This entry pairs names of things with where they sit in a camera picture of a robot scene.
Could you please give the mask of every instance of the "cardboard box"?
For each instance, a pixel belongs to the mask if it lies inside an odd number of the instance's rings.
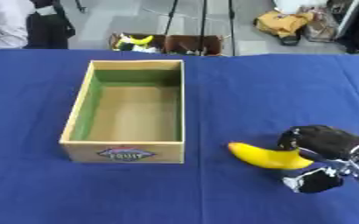
[[[91,61],[60,144],[73,161],[184,163],[182,60]]]

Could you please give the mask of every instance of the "tripod leg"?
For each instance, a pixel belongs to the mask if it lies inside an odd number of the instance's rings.
[[[201,34],[199,39],[199,55],[202,55],[204,50],[204,36],[205,36],[205,29],[206,29],[206,20],[207,20],[207,6],[208,0],[203,0],[202,5],[202,16],[201,16]]]
[[[83,14],[86,13],[87,7],[82,6],[80,0],[75,0],[75,1],[76,1],[77,9]]]
[[[170,26],[172,25],[172,18],[174,17],[175,10],[177,9],[178,0],[174,0],[172,3],[172,10],[169,12],[169,21],[165,27],[165,35],[169,32]]]
[[[236,39],[234,36],[234,18],[236,13],[233,10],[233,0],[229,0],[229,19],[230,19],[230,31],[231,31],[231,48],[233,56],[236,56]]]

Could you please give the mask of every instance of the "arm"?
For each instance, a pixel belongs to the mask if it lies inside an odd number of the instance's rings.
[[[0,0],[0,49],[27,45],[26,19],[33,12],[33,6],[27,1],[20,2]]]

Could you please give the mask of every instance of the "table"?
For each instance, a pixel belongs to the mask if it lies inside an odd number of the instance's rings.
[[[58,145],[90,60],[183,59],[185,164],[76,164]],[[359,134],[359,57],[198,58],[0,51],[0,224],[359,224],[359,184],[296,194],[228,141],[272,147],[292,125]]]

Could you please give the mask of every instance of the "banana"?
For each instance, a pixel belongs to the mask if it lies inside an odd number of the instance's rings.
[[[229,143],[230,151],[242,161],[267,169],[297,170],[313,163],[299,155],[299,150],[266,150],[246,143]]]

